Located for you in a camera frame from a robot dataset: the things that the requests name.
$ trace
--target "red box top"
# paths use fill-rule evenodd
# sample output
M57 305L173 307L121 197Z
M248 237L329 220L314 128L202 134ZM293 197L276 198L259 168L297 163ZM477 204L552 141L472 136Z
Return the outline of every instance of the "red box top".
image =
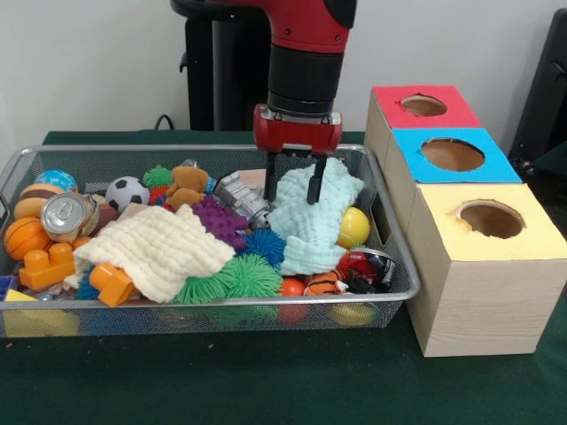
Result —
M481 128L454 86L372 88L390 128Z

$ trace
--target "yellow block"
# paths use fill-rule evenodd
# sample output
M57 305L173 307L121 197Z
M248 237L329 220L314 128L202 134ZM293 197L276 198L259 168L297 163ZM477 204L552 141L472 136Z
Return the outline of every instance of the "yellow block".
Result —
M9 290L5 301L38 302L37 299ZM61 310L4 310L4 329L10 338L31 336L77 336L79 317Z
M536 350L565 284L567 243L526 185L418 185L408 244L424 356Z

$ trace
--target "white wall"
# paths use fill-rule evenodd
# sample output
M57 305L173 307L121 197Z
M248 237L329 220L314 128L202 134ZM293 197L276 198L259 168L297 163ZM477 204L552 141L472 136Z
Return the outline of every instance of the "white wall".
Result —
M359 0L336 102L346 129L364 129L373 84L454 84L508 148L553 12L564 5ZM188 127L186 78L177 72L183 24L168 0L2 0L2 156L50 129L150 128L163 112Z

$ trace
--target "light blue towel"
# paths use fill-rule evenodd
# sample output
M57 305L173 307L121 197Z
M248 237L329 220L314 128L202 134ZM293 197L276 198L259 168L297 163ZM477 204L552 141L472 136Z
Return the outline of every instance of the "light blue towel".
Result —
M354 204L364 182L352 177L341 161L329 158L319 202L307 203L315 166L288 171L278 183L268 222L287 242L280 273L319 274L334 269L346 253L336 245L346 208Z

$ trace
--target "black cable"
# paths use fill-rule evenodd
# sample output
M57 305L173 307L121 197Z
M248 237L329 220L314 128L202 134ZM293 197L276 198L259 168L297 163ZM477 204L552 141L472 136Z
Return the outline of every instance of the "black cable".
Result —
M175 130L174 122L171 120L171 118L169 118L169 115L167 115L166 113L163 113L162 115L159 116L158 121L156 122L156 125L153 127L153 129L159 130L159 126L161 125L161 121L163 120L167 121L170 130Z

